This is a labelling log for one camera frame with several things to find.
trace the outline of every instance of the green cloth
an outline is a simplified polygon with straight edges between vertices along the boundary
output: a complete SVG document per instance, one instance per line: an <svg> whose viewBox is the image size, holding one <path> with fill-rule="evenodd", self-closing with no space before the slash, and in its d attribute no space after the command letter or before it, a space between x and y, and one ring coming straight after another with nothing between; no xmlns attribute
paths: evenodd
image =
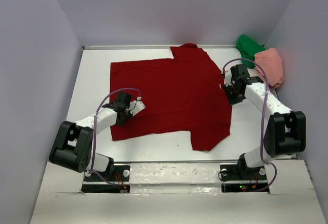
<svg viewBox="0 0 328 224"><path fill-rule="evenodd" d="M266 49L260 44L256 43L254 40L246 35L239 37L236 43L236 48L240 51L242 58L247 58L254 61L254 55L260 51L265 51ZM242 60L243 64L246 64L248 68L254 69L255 64L249 61Z"/></svg>

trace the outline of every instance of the white platform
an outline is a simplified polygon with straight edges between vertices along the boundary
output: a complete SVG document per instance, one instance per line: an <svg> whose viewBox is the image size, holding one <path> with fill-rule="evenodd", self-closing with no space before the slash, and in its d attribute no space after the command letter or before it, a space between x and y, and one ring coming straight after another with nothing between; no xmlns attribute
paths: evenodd
<svg viewBox="0 0 328 224"><path fill-rule="evenodd" d="M80 191L83 174L48 163L31 224L324 224L304 162L279 160L275 164L278 177L271 194L221 193L219 164L200 163L171 164L163 174L155 170L160 165L136 164L131 169L134 184L177 184L134 185L130 194L97 194ZM272 167L265 169L271 180ZM212 185L186 185L202 182Z"/></svg>
<svg viewBox="0 0 328 224"><path fill-rule="evenodd" d="M240 57L239 51L234 48L204 48L204 50L219 68L222 68L227 61ZM173 57L169 48L85 50L71 100L68 120L76 121L95 112L100 101L109 93L110 63L166 57ZM250 71L250 74L255 75L255 70ZM238 159L240 154L251 151L259 145L260 119L260 112L250 101L244 100L242 103L234 105L231 135L210 152L193 151L190 133L185 131L151 134L113 142L110 129L99 134L97 152L113 157L115 161Z"/></svg>

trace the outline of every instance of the folded cloth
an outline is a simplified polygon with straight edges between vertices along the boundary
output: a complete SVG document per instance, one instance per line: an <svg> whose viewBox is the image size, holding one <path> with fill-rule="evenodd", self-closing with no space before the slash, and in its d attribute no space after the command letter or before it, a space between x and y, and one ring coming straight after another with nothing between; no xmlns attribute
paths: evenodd
<svg viewBox="0 0 328 224"><path fill-rule="evenodd" d="M277 88L283 83L283 66L282 59L275 48L261 51L255 54L255 62L260 64L265 71L269 85ZM256 66L257 75L264 80L262 71Z"/></svg>
<svg viewBox="0 0 328 224"><path fill-rule="evenodd" d="M239 37L236 43L236 48L240 51L242 58L246 58L254 61L254 55L260 51L265 51L265 48L260 44L256 43L254 40L246 35ZM254 69L255 64L242 60L243 64L246 64L248 68Z"/></svg>
<svg viewBox="0 0 328 224"><path fill-rule="evenodd" d="M171 51L173 59L111 64L110 91L136 87L146 105L124 126L111 126L113 141L190 131L192 148L210 151L230 135L232 108L220 88L224 77L207 53L195 44L171 47Z"/></svg>

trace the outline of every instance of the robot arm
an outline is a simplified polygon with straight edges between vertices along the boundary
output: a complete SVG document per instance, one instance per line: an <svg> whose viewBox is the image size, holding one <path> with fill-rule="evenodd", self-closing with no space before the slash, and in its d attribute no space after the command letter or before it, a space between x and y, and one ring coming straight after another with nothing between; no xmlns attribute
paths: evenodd
<svg viewBox="0 0 328 224"><path fill-rule="evenodd" d="M246 65L233 66L230 83L223 88L230 104L237 104L247 98L262 112L265 84L259 77L250 77ZM302 112L292 111L272 93L268 93L265 118L268 126L264 135L264 161L271 162L277 157L304 151L306 134L305 115ZM242 171L263 166L260 146L242 154L238 164Z"/></svg>
<svg viewBox="0 0 328 224"><path fill-rule="evenodd" d="M115 124L122 126L145 109L141 97L132 102L131 98L130 94L119 92L114 102L104 105L99 110L97 134ZM74 123L64 121L59 126L49 156L51 163L79 173L90 170L94 116L95 114L90 115ZM110 174L113 171L113 159L96 153L94 170Z"/></svg>

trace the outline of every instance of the gray wall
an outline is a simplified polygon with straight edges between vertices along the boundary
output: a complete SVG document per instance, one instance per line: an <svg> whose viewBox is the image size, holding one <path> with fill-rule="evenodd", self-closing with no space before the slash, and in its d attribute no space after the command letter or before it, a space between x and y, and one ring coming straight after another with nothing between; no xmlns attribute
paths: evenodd
<svg viewBox="0 0 328 224"><path fill-rule="evenodd" d="M266 43L290 0L58 0L84 46Z"/></svg>
<svg viewBox="0 0 328 224"><path fill-rule="evenodd" d="M0 0L0 223L29 223L81 56L57 0Z"/></svg>
<svg viewBox="0 0 328 224"><path fill-rule="evenodd" d="M328 0L292 0L267 46L284 59L279 98L307 117L307 148L313 184L328 217Z"/></svg>

